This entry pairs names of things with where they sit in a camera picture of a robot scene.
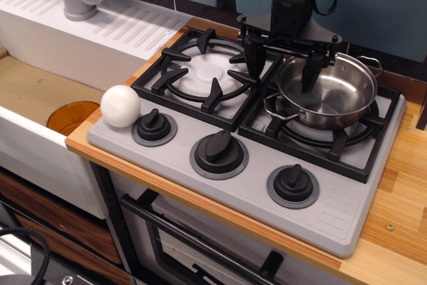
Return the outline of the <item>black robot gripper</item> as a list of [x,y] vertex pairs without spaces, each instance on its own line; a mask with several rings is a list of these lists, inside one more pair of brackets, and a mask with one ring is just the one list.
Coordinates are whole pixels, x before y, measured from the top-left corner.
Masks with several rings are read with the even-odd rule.
[[337,45],[342,40],[316,23],[315,9],[315,0],[272,0],[270,13],[238,17],[244,57],[252,78],[261,75],[269,49],[305,58],[302,93],[313,90],[324,66],[335,63]]

